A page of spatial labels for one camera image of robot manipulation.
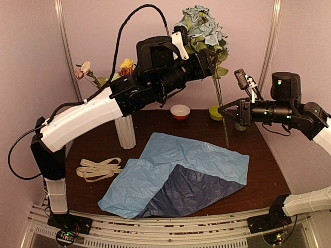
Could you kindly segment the blue pink flower bunch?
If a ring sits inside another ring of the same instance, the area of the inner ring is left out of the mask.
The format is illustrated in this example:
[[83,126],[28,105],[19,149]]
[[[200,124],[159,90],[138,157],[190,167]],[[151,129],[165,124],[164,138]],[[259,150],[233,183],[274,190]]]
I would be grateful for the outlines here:
[[182,26],[188,32],[188,53],[208,49],[216,54],[216,72],[212,74],[218,105],[223,106],[220,79],[228,73],[228,69],[221,64],[228,58],[229,50],[227,35],[222,32],[223,27],[215,21],[209,8],[195,5],[182,10],[183,18],[175,24]]

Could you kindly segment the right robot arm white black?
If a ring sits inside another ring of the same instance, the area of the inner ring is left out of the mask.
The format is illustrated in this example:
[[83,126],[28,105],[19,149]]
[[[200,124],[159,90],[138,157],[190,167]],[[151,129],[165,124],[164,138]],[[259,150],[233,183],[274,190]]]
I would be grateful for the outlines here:
[[[270,95],[272,100],[264,100],[254,79],[238,69],[234,72],[241,90],[246,91],[247,98],[240,98],[223,105],[218,112],[233,119],[240,126],[249,126],[252,122],[271,126],[282,125],[285,131],[300,131],[308,140],[316,144],[313,155],[303,142],[290,149],[295,153],[292,162],[297,168],[307,168],[326,159],[330,161],[330,114],[317,103],[302,103],[300,76],[292,72],[275,72],[272,74]],[[284,221],[291,222],[291,217],[302,213],[330,210],[330,187],[296,195],[281,195],[276,198],[265,217],[265,224],[276,228]]]

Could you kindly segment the pink orange white flower stem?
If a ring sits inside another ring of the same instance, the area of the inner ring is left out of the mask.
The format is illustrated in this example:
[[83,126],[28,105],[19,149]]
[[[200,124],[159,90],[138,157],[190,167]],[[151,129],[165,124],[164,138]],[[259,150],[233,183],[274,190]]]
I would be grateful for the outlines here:
[[77,81],[86,79],[93,86],[100,89],[107,81],[108,77],[96,77],[91,70],[91,62],[89,60],[82,64],[76,64],[77,70],[74,71],[74,77]]

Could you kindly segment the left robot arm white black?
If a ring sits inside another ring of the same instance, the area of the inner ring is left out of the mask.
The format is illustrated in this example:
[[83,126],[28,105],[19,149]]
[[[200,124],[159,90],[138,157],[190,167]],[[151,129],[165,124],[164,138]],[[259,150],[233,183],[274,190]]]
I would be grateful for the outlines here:
[[68,103],[63,112],[39,118],[31,150],[46,182],[50,212],[62,229],[74,225],[66,196],[65,146],[106,122],[128,116],[145,106],[165,102],[186,83],[215,73],[217,56],[207,49],[188,54],[173,36],[152,37],[137,44],[138,62],[131,75],[108,80],[85,101]]

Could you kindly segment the light blue wrapping paper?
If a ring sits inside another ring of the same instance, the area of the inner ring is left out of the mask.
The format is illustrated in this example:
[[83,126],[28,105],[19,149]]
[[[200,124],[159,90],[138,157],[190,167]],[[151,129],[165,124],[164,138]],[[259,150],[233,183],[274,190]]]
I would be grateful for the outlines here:
[[153,133],[138,159],[130,159],[103,198],[101,210],[127,219],[162,188],[176,165],[226,181],[247,184],[249,156],[194,139]]

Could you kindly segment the yellow flower bunch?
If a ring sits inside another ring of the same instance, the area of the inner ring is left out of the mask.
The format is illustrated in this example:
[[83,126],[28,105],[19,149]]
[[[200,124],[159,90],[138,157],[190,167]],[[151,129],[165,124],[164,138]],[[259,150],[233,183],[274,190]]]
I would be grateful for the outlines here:
[[113,75],[111,81],[117,80],[123,76],[132,75],[134,66],[134,61],[130,58],[126,58],[120,65],[120,71]]

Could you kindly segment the beige printed ribbon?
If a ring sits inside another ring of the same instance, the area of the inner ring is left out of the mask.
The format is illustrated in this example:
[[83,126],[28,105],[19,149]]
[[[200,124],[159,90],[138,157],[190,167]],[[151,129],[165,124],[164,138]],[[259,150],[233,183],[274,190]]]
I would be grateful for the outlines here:
[[88,183],[111,178],[122,172],[121,161],[118,157],[106,159],[99,163],[82,159],[80,167],[76,168],[76,174]]

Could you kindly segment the dark blue wrapping paper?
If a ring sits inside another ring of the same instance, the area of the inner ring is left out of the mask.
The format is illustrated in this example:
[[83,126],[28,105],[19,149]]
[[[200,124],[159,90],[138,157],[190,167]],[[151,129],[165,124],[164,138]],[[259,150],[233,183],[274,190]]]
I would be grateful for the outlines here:
[[137,217],[190,215],[243,187],[244,185],[235,181],[226,181],[217,176],[196,172],[178,164],[162,188]]

